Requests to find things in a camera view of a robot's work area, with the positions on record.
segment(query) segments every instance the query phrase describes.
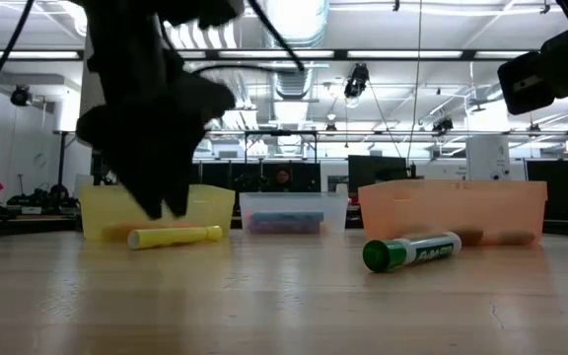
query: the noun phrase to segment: person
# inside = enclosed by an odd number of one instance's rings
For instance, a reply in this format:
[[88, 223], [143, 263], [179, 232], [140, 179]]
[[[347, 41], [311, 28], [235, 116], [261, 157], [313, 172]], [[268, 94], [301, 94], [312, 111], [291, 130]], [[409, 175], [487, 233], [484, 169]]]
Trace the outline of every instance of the person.
[[269, 190], [271, 192], [291, 192], [293, 182], [288, 167], [280, 166], [275, 171], [275, 180]]

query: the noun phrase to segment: marker label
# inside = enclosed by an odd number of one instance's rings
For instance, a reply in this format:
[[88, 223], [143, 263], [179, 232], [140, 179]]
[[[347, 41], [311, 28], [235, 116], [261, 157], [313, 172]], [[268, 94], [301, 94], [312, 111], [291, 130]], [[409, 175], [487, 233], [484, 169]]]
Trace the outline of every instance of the marker label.
[[417, 248], [415, 250], [415, 261], [413, 262], [425, 262], [451, 256], [453, 247], [453, 243], [448, 243], [433, 247]]

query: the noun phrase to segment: desk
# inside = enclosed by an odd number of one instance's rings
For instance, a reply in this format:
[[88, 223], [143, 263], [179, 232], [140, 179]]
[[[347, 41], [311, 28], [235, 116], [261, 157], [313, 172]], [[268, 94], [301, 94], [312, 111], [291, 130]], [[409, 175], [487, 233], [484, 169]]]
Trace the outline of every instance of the desk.
[[568, 354], [568, 238], [370, 274], [361, 232], [0, 238], [0, 354]]

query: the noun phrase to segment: green marker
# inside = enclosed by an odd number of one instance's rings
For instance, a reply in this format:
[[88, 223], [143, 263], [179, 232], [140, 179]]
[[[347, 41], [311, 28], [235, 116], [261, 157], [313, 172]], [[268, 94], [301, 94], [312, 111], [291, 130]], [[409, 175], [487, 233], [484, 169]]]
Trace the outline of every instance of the green marker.
[[370, 241], [363, 248], [363, 261], [374, 272], [455, 255], [462, 250], [462, 240], [453, 232], [423, 239]]

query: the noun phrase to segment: yellow plastic bin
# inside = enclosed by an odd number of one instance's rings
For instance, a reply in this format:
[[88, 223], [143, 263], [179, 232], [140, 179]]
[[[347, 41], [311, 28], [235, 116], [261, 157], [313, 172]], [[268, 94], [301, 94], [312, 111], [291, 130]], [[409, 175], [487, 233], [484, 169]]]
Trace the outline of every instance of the yellow plastic bin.
[[[182, 221], [202, 227], [220, 226], [229, 235], [236, 193], [209, 185], [191, 185], [187, 214], [175, 218], [164, 208], [160, 224]], [[147, 222], [146, 213], [122, 186], [84, 185], [80, 192], [85, 239], [101, 241], [103, 229], [119, 223]]]

